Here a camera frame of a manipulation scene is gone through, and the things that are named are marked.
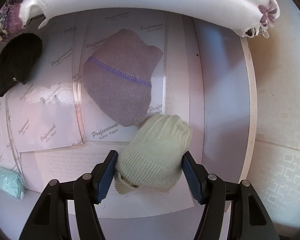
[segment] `purple stripe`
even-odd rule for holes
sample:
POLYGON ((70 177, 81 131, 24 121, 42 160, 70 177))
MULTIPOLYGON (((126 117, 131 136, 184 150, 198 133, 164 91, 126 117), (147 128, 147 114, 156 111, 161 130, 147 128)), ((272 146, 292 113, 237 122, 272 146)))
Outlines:
POLYGON ((122 73, 122 72, 120 72, 118 70, 115 70, 114 68, 111 68, 111 67, 107 66, 106 64, 103 64, 102 62, 100 62, 99 60, 97 60, 95 57, 89 57, 88 60, 91 61, 91 63, 93 63, 94 65, 97 65, 97 66, 103 68, 104 70, 106 70, 106 71, 108 71, 108 72, 110 72, 112 74, 117 75, 118 77, 122 77, 124 79, 130 80, 131 82, 151 87, 151 83, 150 82, 146 82, 146 81, 144 81, 142 79, 138 79, 138 78, 129 76, 129 75, 125 74, 125 73, 122 73))

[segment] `mint green package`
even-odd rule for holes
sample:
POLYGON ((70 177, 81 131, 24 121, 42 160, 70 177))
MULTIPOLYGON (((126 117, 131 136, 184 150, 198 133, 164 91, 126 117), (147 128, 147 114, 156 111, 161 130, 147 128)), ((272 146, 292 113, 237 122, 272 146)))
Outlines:
POLYGON ((24 181, 18 173, 0 167, 0 190, 22 200, 25 194, 24 181))

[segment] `screw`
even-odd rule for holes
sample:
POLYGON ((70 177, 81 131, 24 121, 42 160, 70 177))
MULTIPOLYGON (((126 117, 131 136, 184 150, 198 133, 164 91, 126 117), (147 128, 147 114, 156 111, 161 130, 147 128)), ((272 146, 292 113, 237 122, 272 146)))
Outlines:
POLYGON ((246 187, 249 187, 250 186, 250 182, 245 179, 245 180, 242 181, 242 185, 244 185, 246 187))
POLYGON ((91 174, 90 173, 86 173, 86 174, 83 174, 82 178, 85 179, 85 180, 88 180, 88 179, 91 179, 91 174))
POLYGON ((217 179, 217 176, 214 175, 214 174, 209 174, 209 175, 208 175, 208 179, 210 179, 210 180, 216 180, 216 179, 217 179))
POLYGON ((49 181, 49 185, 50 185, 50 186, 54 186, 54 185, 57 184, 57 182, 58 182, 58 181, 57 181, 56 179, 52 179, 52 180, 49 181))

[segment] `knit beanie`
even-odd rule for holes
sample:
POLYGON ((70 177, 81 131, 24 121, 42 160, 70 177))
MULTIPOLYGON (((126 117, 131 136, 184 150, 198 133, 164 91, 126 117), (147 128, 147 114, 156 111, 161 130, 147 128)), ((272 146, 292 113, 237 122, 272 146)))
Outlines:
POLYGON ((168 192, 181 176, 181 159, 192 130, 177 115, 153 115, 119 155, 115 188, 126 194, 139 186, 168 192))
POLYGON ((0 53, 0 97, 18 82, 26 84, 42 52, 42 41, 33 33, 13 38, 0 53))
POLYGON ((141 123, 151 102, 151 75, 163 52, 132 30, 108 37, 83 65, 83 85, 100 109, 117 123, 141 123))

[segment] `white wall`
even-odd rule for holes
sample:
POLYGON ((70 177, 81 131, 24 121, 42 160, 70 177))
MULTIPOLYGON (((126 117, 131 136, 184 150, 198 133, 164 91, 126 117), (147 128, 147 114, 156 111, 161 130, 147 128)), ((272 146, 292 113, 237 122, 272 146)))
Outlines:
POLYGON ((300 11, 277 0, 281 16, 270 38, 249 39, 256 73, 258 124, 247 179, 277 231, 300 226, 300 11))

